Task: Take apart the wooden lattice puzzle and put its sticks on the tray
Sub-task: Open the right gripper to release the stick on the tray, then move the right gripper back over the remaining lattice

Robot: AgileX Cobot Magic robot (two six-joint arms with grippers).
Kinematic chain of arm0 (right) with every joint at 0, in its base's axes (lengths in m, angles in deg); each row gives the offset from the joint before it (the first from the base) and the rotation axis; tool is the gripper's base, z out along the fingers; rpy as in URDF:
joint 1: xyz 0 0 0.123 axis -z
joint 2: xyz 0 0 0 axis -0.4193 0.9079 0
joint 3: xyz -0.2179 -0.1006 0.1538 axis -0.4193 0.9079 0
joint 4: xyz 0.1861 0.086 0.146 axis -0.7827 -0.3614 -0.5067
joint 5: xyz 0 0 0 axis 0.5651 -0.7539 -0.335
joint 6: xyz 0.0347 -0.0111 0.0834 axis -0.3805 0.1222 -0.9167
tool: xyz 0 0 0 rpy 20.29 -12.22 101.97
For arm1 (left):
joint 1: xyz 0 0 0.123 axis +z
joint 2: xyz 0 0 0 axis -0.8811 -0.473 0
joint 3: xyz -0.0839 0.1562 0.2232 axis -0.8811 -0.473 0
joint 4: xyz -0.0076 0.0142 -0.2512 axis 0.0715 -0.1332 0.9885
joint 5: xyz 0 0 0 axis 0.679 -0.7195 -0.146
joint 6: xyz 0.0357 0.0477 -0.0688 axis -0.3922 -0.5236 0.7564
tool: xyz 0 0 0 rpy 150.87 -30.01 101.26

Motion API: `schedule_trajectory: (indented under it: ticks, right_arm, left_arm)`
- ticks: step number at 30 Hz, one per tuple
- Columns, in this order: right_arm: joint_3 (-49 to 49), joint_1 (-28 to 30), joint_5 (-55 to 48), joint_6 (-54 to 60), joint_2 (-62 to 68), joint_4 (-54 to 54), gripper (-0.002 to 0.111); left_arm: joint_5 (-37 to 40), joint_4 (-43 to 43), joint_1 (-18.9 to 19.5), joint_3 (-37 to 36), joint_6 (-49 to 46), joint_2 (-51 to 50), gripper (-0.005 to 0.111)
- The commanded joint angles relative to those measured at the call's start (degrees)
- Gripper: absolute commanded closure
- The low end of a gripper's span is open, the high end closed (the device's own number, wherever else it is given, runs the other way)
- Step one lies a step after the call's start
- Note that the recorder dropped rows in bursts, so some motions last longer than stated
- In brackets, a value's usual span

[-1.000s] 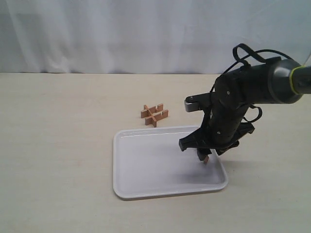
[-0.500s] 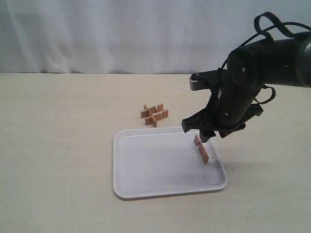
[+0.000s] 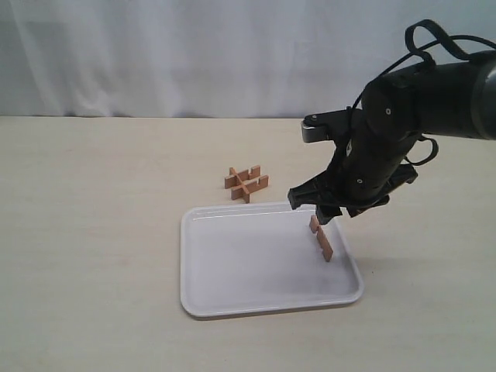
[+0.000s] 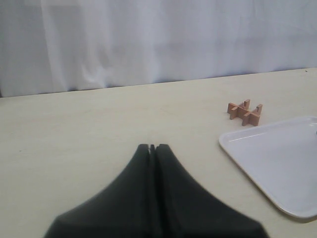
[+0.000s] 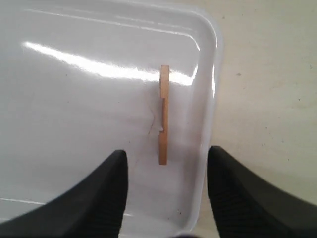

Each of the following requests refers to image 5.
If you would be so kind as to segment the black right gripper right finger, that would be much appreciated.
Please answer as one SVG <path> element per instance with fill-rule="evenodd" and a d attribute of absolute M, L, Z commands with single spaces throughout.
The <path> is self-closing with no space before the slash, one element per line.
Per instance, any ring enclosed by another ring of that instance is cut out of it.
<path fill-rule="evenodd" d="M 207 164 L 208 196 L 221 238 L 315 238 L 317 207 L 262 179 L 220 146 Z"/>

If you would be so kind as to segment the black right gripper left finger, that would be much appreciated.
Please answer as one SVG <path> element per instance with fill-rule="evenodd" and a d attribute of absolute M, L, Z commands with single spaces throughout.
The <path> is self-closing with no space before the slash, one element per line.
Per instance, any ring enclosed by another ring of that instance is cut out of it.
<path fill-rule="evenodd" d="M 2 238 L 117 238 L 128 194 L 128 161 L 115 150 L 85 179 L 0 225 Z"/>

